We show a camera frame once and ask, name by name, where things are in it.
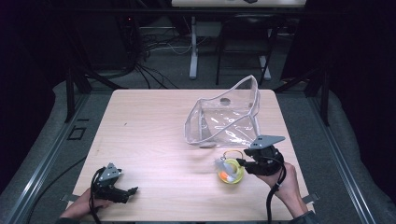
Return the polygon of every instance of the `hand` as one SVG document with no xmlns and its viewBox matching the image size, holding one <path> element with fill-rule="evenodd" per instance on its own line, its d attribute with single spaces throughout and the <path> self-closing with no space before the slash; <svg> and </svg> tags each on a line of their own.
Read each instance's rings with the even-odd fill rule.
<svg viewBox="0 0 396 224">
<path fill-rule="evenodd" d="M 300 195 L 295 167 L 287 162 L 285 162 L 284 164 L 287 172 L 286 177 L 281 183 L 279 190 L 275 193 L 275 196 L 278 197 L 288 207 L 291 215 L 293 216 L 293 218 L 295 218 L 308 212 L 308 208 L 306 207 Z M 276 181 L 279 178 L 279 174 L 280 170 L 274 175 L 256 176 L 259 179 L 263 180 L 265 183 L 267 183 L 271 188 L 276 184 Z"/>
<path fill-rule="evenodd" d="M 85 192 L 78 197 L 78 199 L 73 202 L 62 214 L 60 217 L 68 217 L 75 220 L 82 219 L 85 215 L 88 215 L 90 210 L 90 198 L 91 198 L 91 189 L 85 190 Z M 95 199 L 93 201 L 95 207 L 107 208 L 113 202 L 103 199 Z"/>
</svg>

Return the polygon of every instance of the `clear plastic bag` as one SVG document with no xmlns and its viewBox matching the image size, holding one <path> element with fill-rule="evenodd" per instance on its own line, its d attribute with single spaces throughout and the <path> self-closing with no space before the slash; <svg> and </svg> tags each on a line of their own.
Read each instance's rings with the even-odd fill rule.
<svg viewBox="0 0 396 224">
<path fill-rule="evenodd" d="M 254 76 L 210 99 L 200 98 L 184 125 L 187 143 L 200 147 L 248 147 L 259 135 L 260 92 Z"/>
</svg>

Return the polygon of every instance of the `black curtain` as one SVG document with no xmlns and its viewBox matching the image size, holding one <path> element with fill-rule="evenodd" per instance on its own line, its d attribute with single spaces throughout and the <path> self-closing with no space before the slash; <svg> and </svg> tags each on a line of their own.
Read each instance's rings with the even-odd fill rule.
<svg viewBox="0 0 396 224">
<path fill-rule="evenodd" d="M 65 39 L 45 1 L 2 1 L 0 8 L 0 169 L 3 191 L 46 123 L 64 80 Z"/>
<path fill-rule="evenodd" d="M 395 203 L 396 5 L 364 0 L 343 1 L 339 7 L 337 2 L 307 1 L 307 9 L 345 10 L 347 15 L 301 20 L 282 78 L 302 76 L 331 53 L 331 90 L 356 134 L 362 162 Z"/>
</svg>

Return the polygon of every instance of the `wooden table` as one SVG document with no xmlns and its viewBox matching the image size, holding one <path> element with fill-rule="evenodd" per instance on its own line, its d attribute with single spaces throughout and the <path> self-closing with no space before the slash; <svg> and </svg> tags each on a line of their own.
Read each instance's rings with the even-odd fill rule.
<svg viewBox="0 0 396 224">
<path fill-rule="evenodd" d="M 214 159 L 229 148 L 199 148 L 184 139 L 184 123 L 196 100 L 224 90 L 114 91 L 74 194 L 91 184 L 96 170 L 113 162 L 122 169 L 115 187 L 139 187 L 128 203 L 99 212 L 103 221 L 254 221 L 266 220 L 269 187 L 255 175 L 235 185 L 222 182 Z M 288 130 L 272 91 L 261 91 L 257 117 L 262 134 L 285 136 L 275 144 L 296 166 L 302 196 L 307 188 Z M 272 201 L 273 220 L 290 220 L 286 206 Z"/>
</svg>

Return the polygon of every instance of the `cable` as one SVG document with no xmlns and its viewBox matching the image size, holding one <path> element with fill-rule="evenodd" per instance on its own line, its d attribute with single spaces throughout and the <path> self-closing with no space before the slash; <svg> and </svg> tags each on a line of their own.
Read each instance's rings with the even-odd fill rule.
<svg viewBox="0 0 396 224">
<path fill-rule="evenodd" d="M 111 74 L 111 75 L 105 75 L 105 74 L 100 74 L 99 72 L 97 72 L 101 77 L 105 77 L 105 78 L 107 78 L 107 79 L 112 79 L 112 78 L 117 78 L 117 77 L 125 77 L 126 75 L 128 75 L 128 74 L 130 74 L 131 72 L 133 72 L 134 71 L 134 69 L 132 69 L 132 68 L 126 68 L 126 69 L 123 69 L 122 71 L 119 71 L 118 73 L 116 73 L 116 74 Z"/>
<path fill-rule="evenodd" d="M 161 72 L 159 72 L 158 70 L 153 69 L 153 68 L 146 67 L 146 66 L 144 66 L 144 65 L 142 65 L 142 64 L 140 64 L 140 63 L 138 63 L 138 64 L 136 65 L 136 68 L 138 69 L 138 71 L 139 71 L 143 76 L 144 76 L 144 74 L 143 74 L 142 70 L 145 71 L 146 73 L 148 73 L 152 78 L 154 78 L 154 80 L 156 80 L 157 83 L 160 84 L 160 87 L 163 87 L 163 88 L 165 88 L 165 89 L 169 89 L 168 87 L 166 87 L 166 86 L 163 84 L 163 81 L 166 79 L 173 87 L 175 87 L 176 89 L 178 89 L 178 86 L 177 86 L 177 85 L 175 85 L 168 77 L 164 76 L 164 75 L 163 75 Z M 150 72 L 153 72 L 153 73 L 156 73 L 157 75 L 160 75 L 161 78 L 163 79 L 163 81 L 162 81 L 162 82 L 159 81 L 159 80 L 158 80 L 153 74 L 151 74 Z"/>
<path fill-rule="evenodd" d="M 181 36 L 175 36 L 175 37 L 172 37 L 170 39 L 162 40 L 161 42 L 159 42 L 157 40 L 155 40 L 156 42 L 151 41 L 151 42 L 154 42 L 154 43 L 151 43 L 151 44 L 149 42 L 146 43 L 145 52 L 157 50 L 158 49 L 157 47 L 159 47 L 161 45 L 170 46 L 170 48 L 162 48 L 162 49 L 171 49 L 171 48 L 189 48 L 190 49 L 191 48 L 190 41 L 186 41 L 186 43 L 190 43 L 188 46 L 176 46 L 176 47 L 172 46 L 172 44 L 176 44 L 177 42 L 180 42 L 182 40 L 183 40 L 183 38 L 181 38 Z"/>
<path fill-rule="evenodd" d="M 275 192 L 277 192 L 279 190 L 279 187 L 282 184 L 283 180 L 285 180 L 286 173 L 287 173 L 286 172 L 286 167 L 283 164 L 283 162 L 280 162 L 280 161 L 277 161 L 277 162 L 279 162 L 282 167 L 281 167 L 281 171 L 280 171 L 280 174 L 279 174 L 279 178 L 276 181 L 276 184 L 271 188 L 271 190 L 270 190 L 270 192 L 268 193 L 268 196 L 267 196 L 266 207 L 267 207 L 268 224 L 271 224 L 271 222 L 272 222 L 272 213 L 271 213 L 271 201 L 272 201 L 272 198 L 273 198 Z"/>
<path fill-rule="evenodd" d="M 184 22 L 186 23 L 186 25 L 187 25 L 187 28 L 189 29 L 189 32 L 190 32 L 190 34 L 191 34 L 191 29 L 190 29 L 190 27 L 189 27 L 189 25 L 188 25 L 188 23 L 187 23 L 187 21 L 186 21 L 186 18 L 184 18 L 183 17 L 183 20 L 184 20 Z M 176 53 L 176 54 L 185 54 L 185 53 L 187 53 L 187 52 L 189 52 L 190 51 L 190 49 L 192 48 L 192 44 L 190 43 L 190 45 L 188 46 L 188 47 L 181 47 L 181 46 L 177 46 L 177 47 L 174 47 L 174 46 L 172 46 L 169 42 L 170 41 L 172 41 L 173 39 L 180 39 L 182 36 L 181 35 L 178 35 L 178 36 L 175 36 L 175 37 L 173 37 L 173 38 L 171 38 L 171 39 L 169 39 L 169 40 L 167 40 L 167 41 L 165 41 L 164 43 L 155 43 L 155 44 L 153 44 L 155 47 L 157 47 L 157 46 L 159 46 L 159 45 L 167 45 L 167 46 L 169 46 L 170 48 L 159 48 L 159 49 L 171 49 L 174 53 Z M 176 48 L 188 48 L 187 50 L 185 50 L 185 51 L 183 51 L 183 52 L 177 52 L 175 49 Z M 146 48 L 145 49 L 145 51 L 146 51 L 146 54 L 149 56 L 149 54 L 150 54 L 150 52 L 151 51 L 154 51 L 154 50 L 158 50 L 157 48 L 154 48 L 154 49 L 149 49 L 149 48 Z"/>
<path fill-rule="evenodd" d="M 180 35 L 174 35 L 170 38 L 166 38 L 163 40 L 158 40 L 158 36 L 165 36 L 166 32 L 161 34 L 161 35 L 143 35 L 143 44 L 146 45 L 146 49 L 148 49 L 151 46 L 157 46 L 159 44 L 166 44 L 166 43 L 171 43 L 171 42 L 177 42 L 180 40 L 183 40 L 184 37 L 180 36 Z"/>
<path fill-rule="evenodd" d="M 43 197 L 43 195 L 47 192 L 47 190 L 59 179 L 61 178 L 64 174 L 66 174 L 67 172 L 69 172 L 72 168 L 74 168 L 75 166 L 77 166 L 79 163 L 81 163 L 82 161 L 85 161 L 85 159 L 87 159 L 87 156 L 83 157 L 82 159 L 80 159 L 79 161 L 75 162 L 73 165 L 71 165 L 69 168 L 67 168 L 66 170 L 64 170 L 63 172 L 61 172 L 60 175 L 58 175 L 55 179 L 53 179 L 44 189 L 43 191 L 40 193 L 40 195 L 38 195 L 38 198 L 35 200 L 35 202 L 33 203 L 33 206 L 30 210 L 29 213 L 29 217 L 26 220 L 26 223 L 30 223 L 30 219 L 32 218 L 33 212 L 35 211 L 35 207 L 37 206 L 38 202 L 40 201 L 41 197 Z"/>
<path fill-rule="evenodd" d="M 190 35 L 192 34 L 189 23 L 187 22 L 186 18 L 183 17 L 184 22 L 186 23 L 187 29 L 189 29 Z"/>
<path fill-rule="evenodd" d="M 91 216 L 93 217 L 93 219 L 95 220 L 95 222 L 97 224 L 101 224 L 102 222 L 100 221 L 99 217 L 97 216 L 97 210 L 95 208 L 95 203 L 94 203 L 94 193 L 93 190 L 95 189 L 94 183 L 95 183 L 95 179 L 97 176 L 99 176 L 99 174 L 101 174 L 104 170 L 106 169 L 106 167 L 100 168 L 99 170 L 96 171 L 96 173 L 93 175 L 92 177 L 92 181 L 91 181 L 91 197 L 90 197 L 90 211 L 91 211 Z"/>
<path fill-rule="evenodd" d="M 197 43 L 197 46 L 204 43 L 207 39 L 209 39 L 208 37 L 205 37 L 203 40 L 201 40 L 200 42 Z M 152 51 L 155 50 L 160 50 L 160 49 L 171 49 L 174 53 L 176 54 L 185 54 L 188 53 L 190 51 L 190 49 L 192 48 L 192 44 L 189 44 L 188 46 L 172 46 L 170 43 L 158 43 L 156 45 L 167 45 L 169 46 L 169 48 L 154 48 L 154 49 L 147 49 L 146 52 L 150 53 Z M 183 52 L 178 52 L 176 49 L 185 49 L 188 48 L 187 50 L 183 51 Z"/>
</svg>

